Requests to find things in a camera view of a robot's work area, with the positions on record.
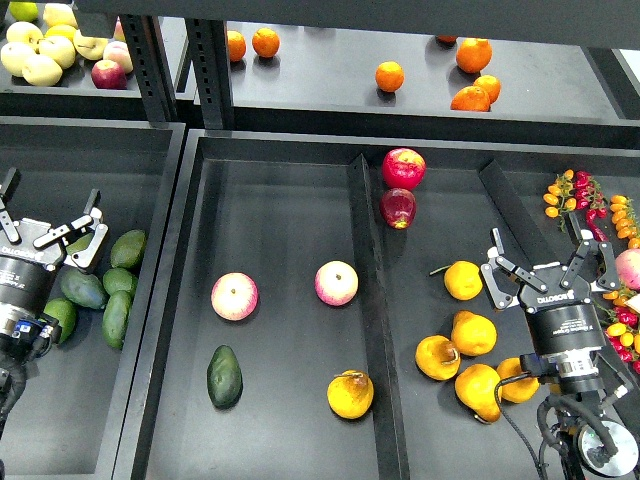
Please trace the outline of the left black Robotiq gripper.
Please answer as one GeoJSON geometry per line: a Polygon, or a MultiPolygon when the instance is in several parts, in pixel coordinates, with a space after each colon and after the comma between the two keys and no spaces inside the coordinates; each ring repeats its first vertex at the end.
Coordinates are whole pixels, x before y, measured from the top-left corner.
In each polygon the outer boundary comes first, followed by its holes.
{"type": "Polygon", "coordinates": [[[13,221],[8,204],[21,174],[11,167],[1,181],[1,308],[38,317],[44,310],[62,264],[92,273],[102,258],[109,227],[99,209],[101,192],[92,189],[83,213],[58,227],[23,218],[13,221]],[[66,246],[87,233],[84,251],[68,255],[66,246]]]}

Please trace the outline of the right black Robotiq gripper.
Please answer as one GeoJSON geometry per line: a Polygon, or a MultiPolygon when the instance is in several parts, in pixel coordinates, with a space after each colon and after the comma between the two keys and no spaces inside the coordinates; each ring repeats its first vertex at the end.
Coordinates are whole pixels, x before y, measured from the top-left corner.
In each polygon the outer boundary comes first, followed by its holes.
{"type": "Polygon", "coordinates": [[[598,241],[583,228],[575,212],[565,216],[575,246],[568,264],[554,262],[531,271],[504,256],[498,228],[490,231],[492,246],[480,274],[496,310],[520,306],[524,311],[535,354],[548,361],[593,361],[605,345],[591,302],[591,292],[621,287],[609,241],[598,241]],[[518,294],[500,289],[495,274],[519,284],[518,294]]]}

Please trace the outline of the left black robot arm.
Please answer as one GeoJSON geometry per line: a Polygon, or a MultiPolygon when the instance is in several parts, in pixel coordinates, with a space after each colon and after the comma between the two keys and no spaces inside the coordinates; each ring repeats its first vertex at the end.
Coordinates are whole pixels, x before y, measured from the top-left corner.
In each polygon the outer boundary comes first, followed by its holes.
{"type": "Polygon", "coordinates": [[[10,168],[1,181],[1,423],[26,388],[28,364],[59,341],[59,321],[44,312],[63,266],[91,273],[98,265],[108,226],[98,208],[100,191],[89,194],[83,213],[53,226],[14,220],[9,201],[20,180],[10,168]]]}

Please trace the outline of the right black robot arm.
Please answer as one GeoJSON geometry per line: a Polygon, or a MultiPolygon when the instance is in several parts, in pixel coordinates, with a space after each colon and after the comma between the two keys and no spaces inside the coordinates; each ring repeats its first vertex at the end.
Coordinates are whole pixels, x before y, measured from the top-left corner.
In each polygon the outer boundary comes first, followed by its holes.
{"type": "Polygon", "coordinates": [[[542,442],[531,453],[540,478],[546,478],[544,453],[554,449],[567,479],[587,473],[619,478],[630,474],[639,461],[634,435],[606,414],[629,393],[632,382],[624,375],[607,391],[599,371],[601,354],[609,342],[601,328],[595,293],[613,292],[621,283],[612,246],[597,240],[568,215],[575,251],[566,263],[552,262],[526,270],[504,252],[498,229],[480,267],[483,283],[495,309],[523,310],[533,351],[519,358],[521,371],[500,386],[536,379],[550,388],[536,410],[542,442]]]}

